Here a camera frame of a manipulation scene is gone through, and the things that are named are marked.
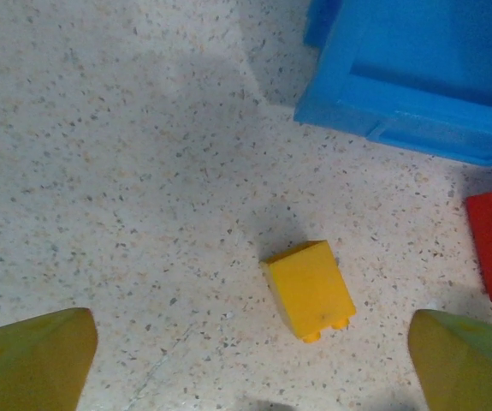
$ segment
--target blue plastic bin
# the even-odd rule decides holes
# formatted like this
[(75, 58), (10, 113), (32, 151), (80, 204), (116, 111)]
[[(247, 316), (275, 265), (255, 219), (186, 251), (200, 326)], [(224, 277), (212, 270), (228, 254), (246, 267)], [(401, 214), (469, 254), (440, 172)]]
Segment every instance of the blue plastic bin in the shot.
[(295, 120), (492, 165), (492, 1), (313, 0)]

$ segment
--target yellow lego brick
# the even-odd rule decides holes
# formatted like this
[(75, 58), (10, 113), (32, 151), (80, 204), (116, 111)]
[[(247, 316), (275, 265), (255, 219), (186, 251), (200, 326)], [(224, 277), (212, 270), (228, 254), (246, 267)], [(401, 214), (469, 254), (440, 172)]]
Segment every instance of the yellow lego brick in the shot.
[(0, 411), (74, 411), (97, 344), (86, 308), (0, 327)]
[(263, 263), (283, 321), (305, 343), (339, 330), (356, 313), (327, 241), (308, 241)]
[(492, 411), (492, 324), (419, 310), (409, 352), (431, 411)]

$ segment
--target terrazzo floor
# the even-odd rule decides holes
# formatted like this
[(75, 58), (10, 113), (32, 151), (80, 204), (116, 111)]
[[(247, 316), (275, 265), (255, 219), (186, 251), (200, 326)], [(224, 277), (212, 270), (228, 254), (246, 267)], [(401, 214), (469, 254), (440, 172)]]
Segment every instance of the terrazzo floor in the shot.
[[(0, 0), (0, 325), (93, 310), (79, 411), (425, 410), (414, 310), (492, 321), (492, 170), (294, 123), (306, 0)], [(328, 239), (358, 309), (296, 340), (259, 259)]]

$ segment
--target blue container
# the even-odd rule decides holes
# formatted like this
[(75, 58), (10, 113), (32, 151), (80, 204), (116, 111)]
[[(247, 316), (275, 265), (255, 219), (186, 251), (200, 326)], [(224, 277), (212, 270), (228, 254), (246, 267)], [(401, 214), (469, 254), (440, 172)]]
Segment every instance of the blue container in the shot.
[(313, 0), (295, 120), (492, 165), (491, 0)]

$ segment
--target speckled floor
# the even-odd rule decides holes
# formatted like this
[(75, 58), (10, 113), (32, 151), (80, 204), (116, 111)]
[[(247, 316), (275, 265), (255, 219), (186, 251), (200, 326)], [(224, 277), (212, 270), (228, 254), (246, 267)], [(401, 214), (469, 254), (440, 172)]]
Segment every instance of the speckled floor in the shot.
[[(292, 121), (306, 0), (0, 0), (0, 325), (90, 307), (79, 410), (424, 410), (415, 309), (492, 321), (492, 170)], [(260, 257), (328, 239), (358, 314), (306, 345)]]

